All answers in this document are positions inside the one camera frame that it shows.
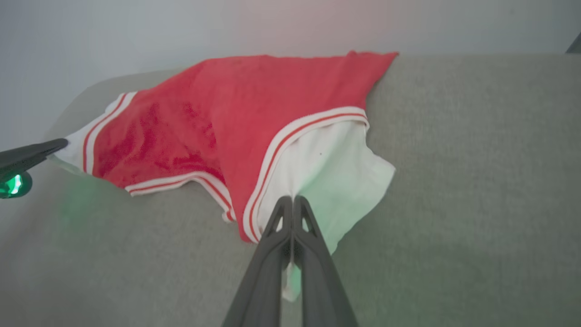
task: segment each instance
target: black plastic part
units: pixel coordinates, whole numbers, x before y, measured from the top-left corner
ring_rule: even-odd
[[[298,196],[294,205],[293,241],[295,262],[302,270],[303,326],[357,326],[355,313],[309,202]],[[308,232],[303,229],[303,220],[308,226]]]
[[[281,218],[282,229],[276,231]],[[222,326],[280,326],[281,272],[290,257],[291,221],[292,200],[282,197],[274,207]]]
[[[27,145],[0,152],[0,183],[22,174],[46,160],[46,156],[66,147],[69,142],[64,138]]]
[[[302,269],[304,327],[358,325],[309,202],[298,196],[294,203],[278,200],[222,326],[280,326],[281,276],[289,260]]]

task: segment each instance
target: red stripe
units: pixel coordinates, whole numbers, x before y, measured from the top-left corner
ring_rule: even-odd
[[[129,191],[129,194],[131,194],[133,192],[137,192],[137,191],[151,190],[151,189],[156,189],[156,188],[159,188],[159,187],[180,184],[180,183],[183,183],[183,182],[187,182],[189,180],[192,180],[192,179],[201,179],[202,181],[206,182],[206,184],[208,184],[212,188],[212,190],[214,190],[214,192],[216,192],[216,194],[218,194],[218,196],[220,196],[220,198],[222,199],[222,201],[226,204],[226,207],[228,207],[228,212],[226,213],[226,216],[228,217],[228,219],[230,221],[234,221],[234,219],[232,218],[232,215],[230,214],[230,210],[232,210],[232,207],[230,206],[230,203],[226,200],[226,198],[222,195],[222,193],[220,193],[220,191],[218,191],[218,189],[212,183],[210,183],[210,181],[208,181],[207,179],[205,179],[203,177],[199,177],[199,176],[197,176],[197,177],[190,177],[190,178],[186,178],[186,179],[179,180],[177,182],[171,182],[171,183],[158,184],[158,185],[153,185],[153,186],[148,186],[148,187],[142,187],[140,189],[135,189],[135,190]]]
[[[87,135],[85,136],[85,141],[83,142],[83,171],[85,173],[87,172],[87,143],[89,142],[89,135],[91,135],[91,133],[93,133],[93,131],[97,128],[97,126],[99,126],[107,118],[111,117],[111,115],[114,114],[117,111],[117,109],[119,109],[119,107],[123,103],[123,100],[125,99],[126,95],[127,94],[123,94],[123,96],[121,97],[121,101],[119,101],[119,103],[115,107],[115,110],[111,111],[107,116],[105,116],[105,118],[101,119],[97,124],[95,124],[93,126],[93,128],[90,129],[89,133],[87,133]]]
[[[274,154],[272,155],[272,158],[270,159],[270,163],[268,164],[268,168],[266,169],[266,174],[264,175],[264,179],[262,181],[262,185],[260,186],[260,191],[258,192],[258,196],[256,197],[256,199],[254,199],[254,203],[252,204],[252,207],[250,208],[250,230],[252,231],[252,235],[254,235],[254,239],[256,239],[257,241],[259,240],[258,237],[256,237],[256,232],[254,231],[254,224],[252,224],[252,213],[254,212],[254,206],[256,205],[256,202],[258,201],[259,197],[260,197],[260,193],[262,193],[262,189],[264,188],[264,184],[266,183],[266,177],[268,177],[268,173],[270,172],[270,168],[272,167],[272,163],[274,162],[274,158],[276,158],[278,150],[280,150],[280,148],[282,147],[282,145],[293,135],[295,135],[296,133],[300,132],[301,130],[316,124],[316,123],[320,123],[322,121],[328,120],[328,119],[333,119],[333,118],[337,118],[337,117],[342,117],[342,116],[361,116],[365,119],[367,119],[367,117],[365,117],[365,115],[362,115],[360,113],[339,113],[337,115],[333,115],[333,116],[329,116],[329,117],[324,117],[324,118],[319,118],[317,120],[314,120],[310,123],[306,123],[303,126],[298,127],[297,129],[295,129],[293,132],[291,132],[290,134],[288,134],[285,138],[282,139],[282,141],[280,143],[278,143],[278,146],[276,148],[276,150],[274,150]]]

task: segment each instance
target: white fabric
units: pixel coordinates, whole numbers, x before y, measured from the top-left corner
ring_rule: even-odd
[[[343,236],[379,203],[392,180],[393,165],[366,145],[366,125],[344,121],[302,135],[282,153],[259,206],[262,232],[277,200],[304,196],[313,209],[329,252]],[[300,293],[300,271],[286,270],[283,297],[294,301]]]

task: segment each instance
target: red fabric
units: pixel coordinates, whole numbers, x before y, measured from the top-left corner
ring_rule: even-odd
[[[365,98],[396,53],[210,59],[137,92],[97,135],[93,175],[118,187],[194,171],[227,187],[242,214],[266,149],[288,123]]]

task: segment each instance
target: white stripe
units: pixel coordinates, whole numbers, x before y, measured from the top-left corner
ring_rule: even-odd
[[[340,117],[336,117],[336,118],[326,119],[326,120],[323,120],[323,121],[318,122],[318,123],[313,123],[312,125],[305,127],[301,131],[299,131],[299,132],[295,133],[293,136],[289,137],[284,142],[284,144],[281,145],[280,149],[277,152],[276,157],[275,158],[272,157],[272,156],[274,156],[274,151],[276,151],[278,145],[282,142],[282,140],[285,137],[287,137],[289,134],[293,133],[296,129],[298,129],[304,125],[307,125],[309,123],[312,123],[316,120],[335,116],[335,115],[341,115],[341,114],[356,114],[356,115],[363,115],[363,117],[361,117],[361,116],[340,116]],[[245,207],[244,213],[242,215],[242,227],[244,229],[244,232],[246,233],[248,238],[250,238],[251,241],[258,243],[260,240],[259,226],[258,226],[258,222],[256,219],[256,216],[258,215],[258,207],[260,205],[260,200],[261,200],[262,196],[264,195],[264,191],[266,190],[266,186],[268,185],[268,182],[270,181],[270,177],[272,176],[272,172],[274,171],[274,168],[277,165],[278,159],[280,158],[281,154],[284,152],[284,149],[289,144],[296,141],[299,137],[301,137],[302,135],[304,135],[305,133],[307,133],[313,129],[317,129],[317,128],[320,128],[323,126],[328,126],[328,125],[331,125],[331,124],[334,124],[337,122],[344,122],[346,120],[361,121],[361,122],[365,123],[366,130],[369,129],[369,122],[367,121],[367,116],[365,114],[365,110],[358,108],[358,107],[355,107],[355,106],[345,106],[345,107],[335,108],[335,109],[315,113],[313,115],[309,115],[309,116],[305,116],[305,117],[301,117],[299,119],[296,119],[293,122],[290,122],[285,127],[283,127],[272,138],[272,141],[268,145],[268,148],[267,148],[266,153],[264,155],[264,159],[262,161],[262,166],[260,167],[259,177],[256,181],[256,186],[254,187],[254,191],[252,192],[252,194],[250,195],[250,198],[248,199],[248,202],[246,203],[246,207]],[[270,171],[268,172],[268,176],[266,176],[266,172],[267,172],[268,166],[269,166],[271,161],[272,161],[272,165],[271,165]],[[264,188],[262,189],[262,192],[259,194],[260,187],[263,185],[263,181],[265,181]],[[254,206],[254,211],[252,212],[252,217],[250,217],[250,209],[252,207],[252,204],[255,201],[256,201],[257,205]],[[256,239],[254,237],[254,235],[252,234],[252,230],[250,228],[250,221],[252,221],[254,231],[257,233],[257,237],[259,239]]]
[[[115,111],[114,114],[110,115],[109,117],[107,117],[107,119],[103,120],[102,122],[98,123],[96,128],[93,130],[93,132],[91,134],[89,134],[88,136],[88,141],[87,141],[87,173],[90,175],[93,175],[93,166],[94,166],[94,160],[95,160],[95,140],[97,139],[97,136],[99,135],[99,132],[103,129],[103,127],[105,127],[109,122],[111,122],[111,120],[117,118],[117,116],[119,116],[119,114],[121,114],[123,112],[123,110],[125,110],[127,108],[127,106],[129,106],[129,103],[131,102],[131,99],[133,99],[133,96],[136,94],[137,92],[130,92],[127,93],[127,95],[125,96],[125,98],[123,99],[123,102],[121,103],[121,105],[119,106],[119,109],[117,109],[117,111]],[[116,105],[115,107],[113,107],[112,109],[112,105],[110,104],[107,109],[105,109],[105,113],[101,116],[107,116],[111,110],[114,110],[117,106],[117,104],[119,103],[119,101],[116,101]]]
[[[220,197],[220,195],[214,191],[214,189],[211,187],[211,185],[206,183],[202,178],[206,179],[212,186],[214,186],[222,194],[222,196],[226,199],[227,203],[225,203],[222,200],[222,198]],[[226,214],[228,212],[230,212],[232,219],[236,220],[236,215],[234,214],[234,209],[232,207],[232,200],[230,198],[230,193],[228,192],[226,185],[224,185],[224,183],[222,183],[219,179],[217,179],[213,175],[206,173],[206,172],[192,172],[192,173],[187,173],[187,174],[178,175],[178,176],[151,179],[151,180],[147,180],[145,182],[129,185],[125,188],[125,190],[130,192],[131,196],[138,196],[138,195],[149,194],[149,193],[154,193],[154,192],[159,192],[159,191],[177,189],[177,188],[181,187],[182,185],[184,185],[185,183],[188,183],[191,180],[194,180],[194,181],[200,183],[208,191],[208,193],[210,193],[210,195],[216,200],[216,202],[218,202],[218,205],[220,205],[220,207],[222,207],[224,212]],[[133,191],[133,190],[138,190],[138,189],[142,189],[142,188],[146,188],[146,187],[151,187],[151,189]]]

